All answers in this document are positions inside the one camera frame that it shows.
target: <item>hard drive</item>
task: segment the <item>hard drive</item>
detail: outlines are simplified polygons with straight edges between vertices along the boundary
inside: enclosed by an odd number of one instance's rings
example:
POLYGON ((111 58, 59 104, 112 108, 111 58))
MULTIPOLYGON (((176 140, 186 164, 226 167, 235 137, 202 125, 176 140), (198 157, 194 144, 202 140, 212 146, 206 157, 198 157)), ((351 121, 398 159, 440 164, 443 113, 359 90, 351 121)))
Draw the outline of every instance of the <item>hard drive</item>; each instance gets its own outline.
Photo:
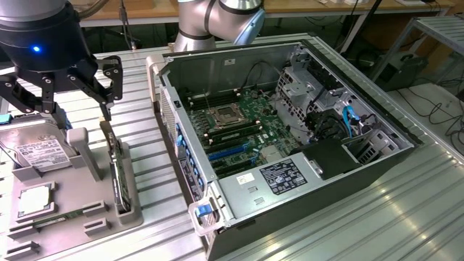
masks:
POLYGON ((0 148, 16 168, 34 166, 39 172, 70 166, 70 157, 78 155, 66 142, 66 130, 42 114, 20 115, 0 125, 0 148))

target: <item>cpu socket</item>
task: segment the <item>cpu socket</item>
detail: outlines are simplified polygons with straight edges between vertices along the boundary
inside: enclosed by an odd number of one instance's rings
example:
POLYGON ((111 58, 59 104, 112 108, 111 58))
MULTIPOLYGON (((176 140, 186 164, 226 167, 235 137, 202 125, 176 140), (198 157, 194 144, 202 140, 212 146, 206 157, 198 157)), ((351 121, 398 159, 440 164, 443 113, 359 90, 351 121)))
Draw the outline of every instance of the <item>cpu socket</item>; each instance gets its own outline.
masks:
POLYGON ((211 115, 216 121, 216 127, 246 121, 246 117, 236 103, 212 108, 211 115))

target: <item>wooden table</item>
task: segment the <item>wooden table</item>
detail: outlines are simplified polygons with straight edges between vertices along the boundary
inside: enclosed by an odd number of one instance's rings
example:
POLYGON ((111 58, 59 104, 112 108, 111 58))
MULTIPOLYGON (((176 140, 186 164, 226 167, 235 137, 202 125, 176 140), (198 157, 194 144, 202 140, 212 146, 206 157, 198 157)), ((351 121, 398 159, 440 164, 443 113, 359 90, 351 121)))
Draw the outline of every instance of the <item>wooden table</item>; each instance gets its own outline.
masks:
MULTIPOLYGON (((71 0, 72 4, 88 4, 95 0, 71 0)), ((174 23, 179 22, 179 7, 178 0, 154 0, 155 8, 146 10, 128 10, 128 17, 131 24, 155 24, 155 23, 174 23)), ((383 0, 376 14, 394 14, 394 13, 423 13, 423 12, 440 12, 439 15, 446 15, 450 8, 455 4, 450 0, 438 0, 442 9, 434 8, 431 10, 430 5, 406 6, 396 0, 383 0)), ((367 14, 375 0, 371 0, 367 4, 359 4, 356 6, 354 14, 360 15, 351 34, 348 35, 342 51, 344 52, 352 39, 360 29, 360 26, 367 18, 367 14)), ((354 9, 352 5, 335 4, 328 2, 327 4, 319 3, 316 0, 266 0, 264 9, 267 11, 267 18, 284 18, 284 17, 308 17, 308 16, 340 16, 350 15, 354 9)), ((104 12, 99 11, 92 17, 82 21, 83 27, 98 26, 120 26, 118 11, 104 12)))

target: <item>pcie slot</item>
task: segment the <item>pcie slot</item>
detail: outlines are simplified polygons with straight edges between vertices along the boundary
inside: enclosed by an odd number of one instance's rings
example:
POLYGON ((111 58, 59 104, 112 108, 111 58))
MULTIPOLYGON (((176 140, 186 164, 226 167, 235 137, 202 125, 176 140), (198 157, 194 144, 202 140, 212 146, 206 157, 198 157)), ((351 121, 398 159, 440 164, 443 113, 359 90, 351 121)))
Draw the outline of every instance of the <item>pcie slot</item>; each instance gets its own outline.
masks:
POLYGON ((227 166, 227 167, 223 167, 220 169, 218 169, 215 172, 216 172, 216 175, 223 175, 223 174, 227 174, 230 172, 240 172, 243 171, 246 168, 248 168, 250 166, 255 165, 255 160, 254 159, 248 159, 240 163, 236 163, 231 166, 227 166))
POLYGON ((263 127, 260 125, 255 125, 223 134, 214 135, 208 139, 210 145, 220 144, 230 140, 242 139, 247 136, 259 134, 262 132, 262 128, 263 127))
POLYGON ((240 147, 232 148, 230 150, 226 150, 223 152, 219 152, 219 153, 210 155, 208 160, 222 159, 227 156, 231 156, 234 154, 239 154, 239 153, 244 152, 247 149, 248 149, 248 144, 244 144, 240 147))
POLYGON ((242 124, 234 125, 231 127, 227 127, 224 129, 208 131, 208 136, 214 136, 214 135, 218 135, 218 134, 222 134, 222 133, 226 133, 226 132, 235 131, 236 129, 243 129, 243 128, 247 128, 250 126, 255 126, 255 125, 260 125, 260 124, 262 124, 260 121, 252 121, 252 122, 242 123, 242 124))
POLYGON ((216 146, 212 146, 204 150, 206 154, 226 150, 227 148, 240 145, 243 142, 240 140, 232 140, 216 146))

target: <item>white label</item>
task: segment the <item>white label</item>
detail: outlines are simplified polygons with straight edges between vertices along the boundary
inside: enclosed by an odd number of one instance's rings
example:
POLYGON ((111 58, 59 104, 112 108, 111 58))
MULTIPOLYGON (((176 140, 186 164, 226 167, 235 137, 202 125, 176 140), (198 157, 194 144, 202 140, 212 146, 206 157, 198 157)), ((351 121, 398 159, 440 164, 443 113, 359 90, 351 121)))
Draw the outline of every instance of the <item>white label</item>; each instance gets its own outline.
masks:
POLYGON ((20 197, 20 212, 24 212, 24 215, 28 215, 44 210, 44 207, 50 202, 50 195, 48 187, 46 186, 24 191, 20 197))
POLYGON ((228 59, 224 61, 224 65, 232 65, 235 64, 235 59, 228 59))
POLYGON ((36 168, 54 166, 70 161, 58 140, 47 140, 16 147, 31 166, 36 168))
POLYGON ((238 181, 239 181, 240 185, 243 185, 243 184, 246 184, 246 183, 248 183, 250 181, 254 181, 254 180, 255 180, 255 177, 254 177, 254 174, 251 174, 251 173, 238 177, 238 181))

